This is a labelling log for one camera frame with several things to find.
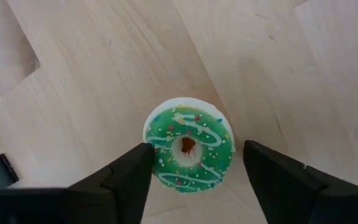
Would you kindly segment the green donut with sprinkles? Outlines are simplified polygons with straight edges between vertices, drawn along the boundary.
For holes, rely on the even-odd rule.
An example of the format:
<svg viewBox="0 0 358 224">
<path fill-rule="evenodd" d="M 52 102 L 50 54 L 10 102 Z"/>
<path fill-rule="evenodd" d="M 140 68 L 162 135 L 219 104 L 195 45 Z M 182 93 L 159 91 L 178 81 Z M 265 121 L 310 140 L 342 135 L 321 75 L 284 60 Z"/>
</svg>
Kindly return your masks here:
<svg viewBox="0 0 358 224">
<path fill-rule="evenodd" d="M 184 194 L 210 190 L 223 182 L 236 151 L 223 113 L 191 97 L 158 105 L 146 119 L 142 137 L 154 147 L 156 178 Z"/>
</svg>

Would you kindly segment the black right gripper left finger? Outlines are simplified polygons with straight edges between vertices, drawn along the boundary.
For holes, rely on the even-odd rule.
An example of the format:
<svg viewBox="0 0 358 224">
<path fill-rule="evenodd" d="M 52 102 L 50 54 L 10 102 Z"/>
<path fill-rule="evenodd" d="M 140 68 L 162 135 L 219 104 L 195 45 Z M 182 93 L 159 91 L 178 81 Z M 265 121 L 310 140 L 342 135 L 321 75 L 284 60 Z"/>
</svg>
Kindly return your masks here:
<svg viewBox="0 0 358 224">
<path fill-rule="evenodd" d="M 140 143 L 94 174 L 71 185 L 69 224 L 140 224 L 155 151 Z"/>
</svg>

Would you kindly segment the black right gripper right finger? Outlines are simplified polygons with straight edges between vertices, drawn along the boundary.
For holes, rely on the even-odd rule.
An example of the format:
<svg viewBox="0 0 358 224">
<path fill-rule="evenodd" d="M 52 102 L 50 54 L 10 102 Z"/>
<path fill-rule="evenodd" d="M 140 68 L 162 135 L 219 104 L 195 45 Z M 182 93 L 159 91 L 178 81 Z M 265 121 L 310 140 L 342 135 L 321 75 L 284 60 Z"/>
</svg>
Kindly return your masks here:
<svg viewBox="0 0 358 224">
<path fill-rule="evenodd" d="M 358 224 L 358 186 L 246 140 L 243 163 L 268 224 Z"/>
</svg>

